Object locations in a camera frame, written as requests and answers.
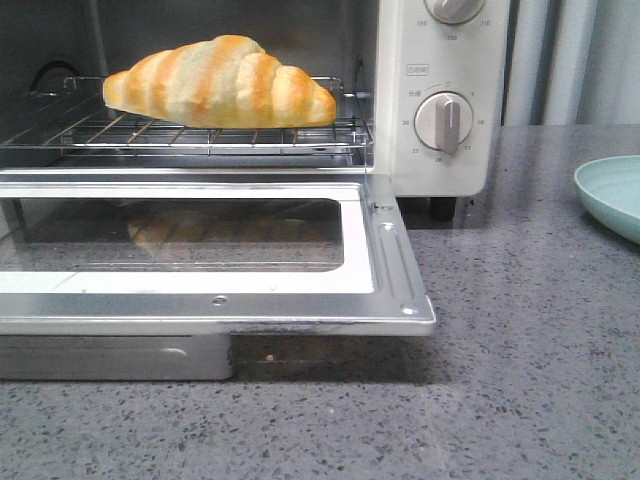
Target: countertop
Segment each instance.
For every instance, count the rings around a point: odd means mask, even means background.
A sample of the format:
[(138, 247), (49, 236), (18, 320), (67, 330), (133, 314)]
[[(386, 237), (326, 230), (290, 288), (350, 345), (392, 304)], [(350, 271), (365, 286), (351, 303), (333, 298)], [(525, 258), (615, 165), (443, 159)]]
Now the countertop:
[(241, 337), (224, 382), (0, 383), (0, 478), (640, 478), (640, 247), (572, 175), (640, 127), (508, 127), (452, 222), (405, 212), (432, 337)]

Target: toaster oven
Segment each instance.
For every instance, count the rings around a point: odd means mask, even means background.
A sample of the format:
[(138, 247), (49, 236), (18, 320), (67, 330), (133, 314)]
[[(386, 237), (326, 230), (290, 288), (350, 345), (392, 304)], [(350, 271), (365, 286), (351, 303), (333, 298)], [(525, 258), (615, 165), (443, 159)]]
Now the toaster oven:
[[(483, 188), (507, 14), (1, 2), (0, 376), (221, 379), (236, 335), (431, 334), (396, 198), (447, 220)], [(335, 122), (201, 129), (105, 107), (107, 75), (229, 33), (324, 85)]]

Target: white knob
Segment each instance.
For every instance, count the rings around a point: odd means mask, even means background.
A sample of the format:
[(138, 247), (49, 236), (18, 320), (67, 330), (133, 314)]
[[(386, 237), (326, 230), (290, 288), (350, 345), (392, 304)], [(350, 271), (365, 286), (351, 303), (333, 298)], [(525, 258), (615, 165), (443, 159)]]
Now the white knob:
[(418, 138), (430, 148), (453, 154), (471, 131), (471, 105), (457, 93), (440, 92), (427, 98), (416, 112)]
[(443, 23), (464, 23), (475, 17), (485, 0), (425, 0), (427, 9)]

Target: oven rack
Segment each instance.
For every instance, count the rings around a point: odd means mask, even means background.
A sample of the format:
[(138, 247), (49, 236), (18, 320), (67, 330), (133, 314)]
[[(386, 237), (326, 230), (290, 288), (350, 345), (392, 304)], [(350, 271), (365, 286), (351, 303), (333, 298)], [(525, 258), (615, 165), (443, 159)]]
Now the oven rack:
[[(336, 77), (315, 77), (339, 85), (339, 111), (360, 112), (357, 95), (342, 92)], [(350, 155), (373, 138), (362, 115), (342, 116), (329, 126), (278, 129), (205, 129), (121, 112), (106, 107), (102, 95), (86, 91), (74, 78), (70, 92), (25, 100), (31, 121), (0, 137), (0, 149), (117, 150), (119, 155), (163, 152), (188, 155)]]

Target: plate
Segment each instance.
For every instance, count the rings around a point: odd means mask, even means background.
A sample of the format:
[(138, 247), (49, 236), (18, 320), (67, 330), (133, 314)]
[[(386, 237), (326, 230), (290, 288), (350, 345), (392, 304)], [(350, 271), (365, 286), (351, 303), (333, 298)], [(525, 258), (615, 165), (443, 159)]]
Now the plate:
[(589, 213), (640, 244), (640, 156), (593, 160), (576, 169), (574, 180)]

